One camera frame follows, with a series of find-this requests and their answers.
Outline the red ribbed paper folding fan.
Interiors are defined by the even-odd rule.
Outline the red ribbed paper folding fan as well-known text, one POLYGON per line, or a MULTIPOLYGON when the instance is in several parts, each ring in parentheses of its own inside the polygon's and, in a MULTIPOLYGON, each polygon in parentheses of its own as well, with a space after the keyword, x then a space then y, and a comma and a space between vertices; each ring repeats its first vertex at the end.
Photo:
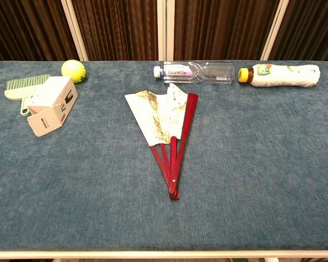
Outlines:
POLYGON ((143 90, 127 94, 125 99, 159 166, 170 199, 178 200, 177 184, 198 95, 170 84, 165 94, 143 90))

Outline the light green hand brush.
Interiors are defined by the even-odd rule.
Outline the light green hand brush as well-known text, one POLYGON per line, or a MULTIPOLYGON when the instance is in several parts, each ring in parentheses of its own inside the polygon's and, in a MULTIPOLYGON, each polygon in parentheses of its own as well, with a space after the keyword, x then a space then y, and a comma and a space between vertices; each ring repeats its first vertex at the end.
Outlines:
POLYGON ((21 101, 20 115, 28 116, 28 102, 42 88, 50 74, 29 76, 7 81, 4 95, 8 100, 21 101))

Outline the clear plastic water bottle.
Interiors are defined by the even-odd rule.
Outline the clear plastic water bottle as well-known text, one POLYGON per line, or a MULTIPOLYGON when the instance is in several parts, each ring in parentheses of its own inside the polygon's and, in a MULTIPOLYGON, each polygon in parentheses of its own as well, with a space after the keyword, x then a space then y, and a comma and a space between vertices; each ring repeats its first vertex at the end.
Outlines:
POLYGON ((230 62, 164 61, 154 66, 153 75, 167 84, 230 84, 235 68, 230 62))

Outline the blue table cloth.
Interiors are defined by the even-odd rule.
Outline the blue table cloth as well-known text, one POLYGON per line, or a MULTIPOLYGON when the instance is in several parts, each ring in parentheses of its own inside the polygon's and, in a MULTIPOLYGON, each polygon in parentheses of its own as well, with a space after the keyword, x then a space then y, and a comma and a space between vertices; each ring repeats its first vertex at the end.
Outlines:
POLYGON ((0 251, 328 249, 328 62, 311 88, 182 85, 199 100, 177 201, 125 99, 165 93, 154 62, 85 63, 37 137, 6 83, 61 66, 0 61, 0 251))

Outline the yellow tennis ball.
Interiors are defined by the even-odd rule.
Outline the yellow tennis ball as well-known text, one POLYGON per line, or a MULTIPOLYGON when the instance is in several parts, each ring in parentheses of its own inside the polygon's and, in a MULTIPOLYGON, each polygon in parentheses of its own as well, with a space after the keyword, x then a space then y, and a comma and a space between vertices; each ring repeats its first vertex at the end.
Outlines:
POLYGON ((61 74, 69 76, 74 83, 80 83, 86 78, 86 68, 80 61, 70 59, 63 63, 61 74))

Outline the brown pleated divider panel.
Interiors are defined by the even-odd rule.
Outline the brown pleated divider panel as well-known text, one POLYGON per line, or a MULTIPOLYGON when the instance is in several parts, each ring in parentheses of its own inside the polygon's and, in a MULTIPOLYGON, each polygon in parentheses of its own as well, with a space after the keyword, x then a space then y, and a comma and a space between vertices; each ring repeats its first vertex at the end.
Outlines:
POLYGON ((0 61, 78 58, 61 0, 0 0, 0 61))
POLYGON ((157 61, 157 0, 72 0, 90 61, 157 61))
POLYGON ((289 0, 269 59, 328 61, 328 0, 289 0))
POLYGON ((176 61, 259 60, 279 0, 175 0, 176 61))

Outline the white cardboard box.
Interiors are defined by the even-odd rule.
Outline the white cardboard box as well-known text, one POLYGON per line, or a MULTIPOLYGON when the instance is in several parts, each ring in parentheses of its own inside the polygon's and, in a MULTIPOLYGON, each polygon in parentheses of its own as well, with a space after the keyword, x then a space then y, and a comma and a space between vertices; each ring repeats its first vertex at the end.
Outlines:
POLYGON ((77 98, 69 76, 49 77, 27 104, 31 113, 27 121, 34 134, 40 137, 62 127, 77 98))

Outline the white divider frame post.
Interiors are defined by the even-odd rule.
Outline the white divider frame post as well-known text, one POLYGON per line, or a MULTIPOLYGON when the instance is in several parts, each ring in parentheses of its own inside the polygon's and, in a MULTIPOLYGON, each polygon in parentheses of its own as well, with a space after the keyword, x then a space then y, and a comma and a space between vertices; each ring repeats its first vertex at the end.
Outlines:
POLYGON ((80 61, 88 61, 85 44, 81 35, 72 0, 61 0, 68 26, 80 61))
POLYGON ((175 0, 156 0, 159 61, 174 60, 175 0))
POLYGON ((263 51, 262 51, 261 58, 260 58, 261 61, 268 60, 268 58, 270 56, 270 53, 272 51, 274 42, 278 35, 278 31, 279 31, 280 25, 282 24, 283 17, 285 15, 288 4, 289 4, 289 0, 279 0, 277 11, 275 13, 267 40, 263 47, 263 51))

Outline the white table frame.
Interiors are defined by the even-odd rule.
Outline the white table frame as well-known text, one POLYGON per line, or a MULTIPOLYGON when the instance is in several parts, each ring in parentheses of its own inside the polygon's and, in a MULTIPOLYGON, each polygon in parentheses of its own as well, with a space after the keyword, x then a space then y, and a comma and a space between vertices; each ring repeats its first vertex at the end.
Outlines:
POLYGON ((0 259, 328 258, 328 250, 270 251, 0 251, 0 259))

